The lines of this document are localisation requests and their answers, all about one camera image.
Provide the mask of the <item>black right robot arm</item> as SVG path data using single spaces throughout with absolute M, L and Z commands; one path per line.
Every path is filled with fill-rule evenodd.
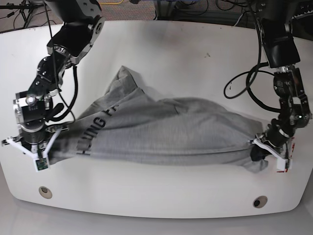
M 45 0 L 63 26 L 50 36 L 48 56 L 37 66 L 36 77 L 27 91 L 16 94 L 13 101 L 19 134 L 1 143 L 11 145 L 29 156 L 34 163 L 48 165 L 48 153 L 58 135 L 69 122 L 78 96 L 77 65 L 88 54 L 104 24 L 100 3 L 96 0 Z M 61 93 L 64 72 L 73 69 L 74 95 L 70 104 L 53 104 Z

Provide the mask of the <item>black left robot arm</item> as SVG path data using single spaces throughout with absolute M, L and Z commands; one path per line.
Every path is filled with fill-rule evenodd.
M 235 99 L 244 92 L 262 109 L 277 113 L 267 129 L 256 135 L 251 142 L 250 152 L 253 161 L 259 161 L 268 155 L 281 156 L 287 150 L 288 141 L 295 131 L 304 128 L 313 118 L 309 101 L 304 90 L 301 73 L 295 65 L 300 56 L 293 38 L 292 18 L 299 15 L 302 0 L 247 0 L 253 18 L 257 37 L 258 51 L 264 51 L 267 61 L 261 61 L 258 55 L 257 64 L 246 75 L 246 86 L 238 94 L 224 95 L 227 99 Z M 273 88 L 279 97 L 279 108 L 265 105 L 252 92 L 251 85 L 261 68 L 270 67 L 273 73 Z

